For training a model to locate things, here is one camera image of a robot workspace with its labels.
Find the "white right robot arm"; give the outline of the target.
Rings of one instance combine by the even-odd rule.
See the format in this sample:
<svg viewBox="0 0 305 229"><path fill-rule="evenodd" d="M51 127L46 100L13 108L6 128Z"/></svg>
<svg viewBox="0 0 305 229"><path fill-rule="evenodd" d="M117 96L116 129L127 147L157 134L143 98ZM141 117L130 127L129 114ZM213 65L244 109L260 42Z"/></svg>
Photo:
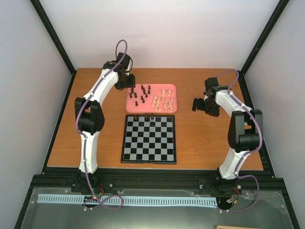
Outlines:
<svg viewBox="0 0 305 229"><path fill-rule="evenodd" d="M219 173L222 179L235 179L249 155L262 147L263 114L242 103L228 87L211 86L206 88L204 95L204 98L193 100L193 111L200 110L218 117L222 108L230 117L227 134L229 151L219 167Z"/></svg>

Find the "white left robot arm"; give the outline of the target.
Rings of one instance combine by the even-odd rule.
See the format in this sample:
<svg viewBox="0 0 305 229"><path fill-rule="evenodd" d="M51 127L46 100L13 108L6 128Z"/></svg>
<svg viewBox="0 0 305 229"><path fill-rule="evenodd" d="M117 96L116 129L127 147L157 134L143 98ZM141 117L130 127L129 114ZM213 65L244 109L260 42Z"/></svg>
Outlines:
<svg viewBox="0 0 305 229"><path fill-rule="evenodd" d="M130 58L106 62L93 87L84 97L74 101L75 129L81 137L81 162L79 170L83 176L82 186L89 192L98 189L99 180L92 176L97 170L97 143L105 118L102 104L110 89L118 90L135 86L135 76L130 74L133 61Z"/></svg>

